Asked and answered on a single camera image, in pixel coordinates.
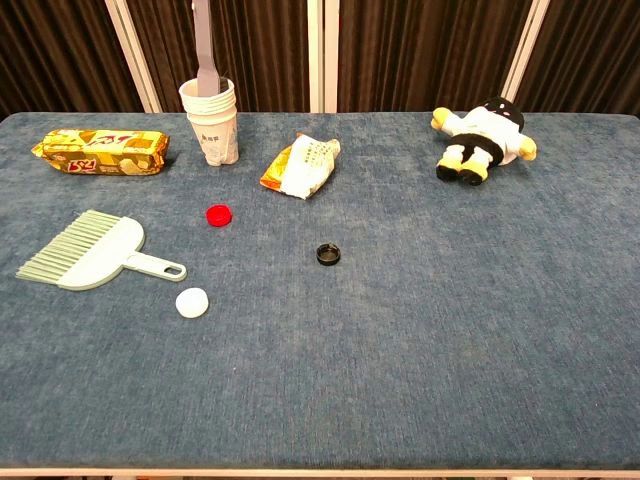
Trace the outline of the red bottle cap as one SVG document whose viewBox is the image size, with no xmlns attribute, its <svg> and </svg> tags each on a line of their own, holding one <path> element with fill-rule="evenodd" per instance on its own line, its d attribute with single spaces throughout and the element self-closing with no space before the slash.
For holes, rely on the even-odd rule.
<svg viewBox="0 0 640 480">
<path fill-rule="evenodd" d="M 221 228 L 232 222 L 233 212 L 226 204 L 214 204 L 207 208 L 205 218 L 210 226 Z"/>
</svg>

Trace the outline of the white bottle cap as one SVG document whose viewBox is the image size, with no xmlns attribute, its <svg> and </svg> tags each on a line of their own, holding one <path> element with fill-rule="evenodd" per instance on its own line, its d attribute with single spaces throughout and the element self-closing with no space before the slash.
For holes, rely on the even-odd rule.
<svg viewBox="0 0 640 480">
<path fill-rule="evenodd" d="M 175 306 L 182 317 L 197 318 L 203 315 L 209 307 L 208 295 L 202 288 L 188 288 L 177 295 Z"/>
</svg>

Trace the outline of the crumpled orange white snack wrapper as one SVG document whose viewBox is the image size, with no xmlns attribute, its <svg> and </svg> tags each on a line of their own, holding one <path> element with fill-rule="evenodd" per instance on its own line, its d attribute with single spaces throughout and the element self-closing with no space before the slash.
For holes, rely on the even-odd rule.
<svg viewBox="0 0 640 480">
<path fill-rule="evenodd" d="M 337 139 L 319 141 L 299 133 L 260 178 L 267 189 L 306 200 L 329 179 L 341 152 Z"/>
</svg>

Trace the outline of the blue table mat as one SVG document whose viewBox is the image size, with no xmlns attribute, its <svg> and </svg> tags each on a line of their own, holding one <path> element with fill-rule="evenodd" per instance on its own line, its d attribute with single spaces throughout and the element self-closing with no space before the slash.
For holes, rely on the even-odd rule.
<svg viewBox="0 0 640 480">
<path fill-rule="evenodd" d="M 640 119 L 530 114 L 537 159 L 478 187 L 425 113 L 237 121 L 218 168 L 182 114 L 0 122 L 0 468 L 640 469 Z M 163 132 L 164 168 L 59 172 L 57 129 Z M 306 200 L 260 184 L 299 133 L 341 145 Z M 186 278 L 16 277 L 89 209 Z"/>
</svg>

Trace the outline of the white paper cup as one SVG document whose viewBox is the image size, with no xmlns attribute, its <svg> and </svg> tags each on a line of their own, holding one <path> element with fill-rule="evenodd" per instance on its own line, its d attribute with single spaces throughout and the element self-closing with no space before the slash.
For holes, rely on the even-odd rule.
<svg viewBox="0 0 640 480">
<path fill-rule="evenodd" d="M 198 96 L 197 80 L 183 83 L 179 95 L 187 118 L 211 166 L 234 164 L 239 159 L 235 85 L 230 79 L 215 96 Z"/>
</svg>

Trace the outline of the black white plush doll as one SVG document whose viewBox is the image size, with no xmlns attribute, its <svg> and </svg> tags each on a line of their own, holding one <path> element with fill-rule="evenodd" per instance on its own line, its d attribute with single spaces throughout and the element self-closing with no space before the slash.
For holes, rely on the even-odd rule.
<svg viewBox="0 0 640 480">
<path fill-rule="evenodd" d="M 517 158 L 533 161 L 535 141 L 523 133 L 524 116 L 504 97 L 492 97 L 460 117 L 446 107 L 432 112 L 431 127 L 450 136 L 436 164 L 437 177 L 477 186 L 489 171 Z"/>
</svg>

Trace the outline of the dark brown pleated partition panel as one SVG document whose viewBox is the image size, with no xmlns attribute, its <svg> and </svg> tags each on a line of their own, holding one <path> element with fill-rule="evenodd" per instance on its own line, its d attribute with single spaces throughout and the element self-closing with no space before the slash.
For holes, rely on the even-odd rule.
<svg viewBox="0 0 640 480">
<path fill-rule="evenodd" d="M 516 103 L 640 116 L 640 0 L 550 0 Z"/>
<path fill-rule="evenodd" d="M 126 0 L 165 112 L 196 77 L 192 0 Z M 214 60 L 240 112 L 308 112 L 307 0 L 210 0 Z"/>
<path fill-rule="evenodd" d="M 105 0 L 0 0 L 0 121 L 143 110 Z"/>
<path fill-rule="evenodd" d="M 465 111 L 500 94 L 531 4 L 340 0 L 338 111 Z"/>
</svg>

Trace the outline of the grey plastic spatula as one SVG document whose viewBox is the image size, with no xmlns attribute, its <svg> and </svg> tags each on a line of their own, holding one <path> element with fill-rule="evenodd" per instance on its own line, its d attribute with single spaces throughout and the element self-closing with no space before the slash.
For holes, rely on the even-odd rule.
<svg viewBox="0 0 640 480">
<path fill-rule="evenodd" d="M 216 96 L 220 93 L 220 76 L 214 60 L 212 10 L 209 0 L 193 0 L 192 10 L 198 59 L 198 95 Z"/>
</svg>

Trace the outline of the gold biscuit pack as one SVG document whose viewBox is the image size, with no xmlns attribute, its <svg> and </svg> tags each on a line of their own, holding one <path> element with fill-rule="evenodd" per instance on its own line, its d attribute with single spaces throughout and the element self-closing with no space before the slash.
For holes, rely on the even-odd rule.
<svg viewBox="0 0 640 480">
<path fill-rule="evenodd" d="M 148 176 L 164 168 L 169 142 L 160 131 L 57 129 L 32 153 L 66 174 Z"/>
</svg>

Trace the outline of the white partition frame post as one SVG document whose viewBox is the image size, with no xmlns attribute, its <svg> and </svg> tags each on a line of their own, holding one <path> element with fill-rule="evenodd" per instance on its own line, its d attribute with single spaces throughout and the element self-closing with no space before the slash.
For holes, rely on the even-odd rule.
<svg viewBox="0 0 640 480">
<path fill-rule="evenodd" d="M 104 2 L 144 111 L 162 113 L 163 109 L 127 0 L 104 0 Z"/>
<path fill-rule="evenodd" d="M 338 110 L 340 0 L 306 0 L 311 113 Z"/>
<path fill-rule="evenodd" d="M 513 102 L 518 93 L 532 51 L 551 0 L 532 0 L 520 39 L 502 87 L 501 96 Z"/>
</svg>

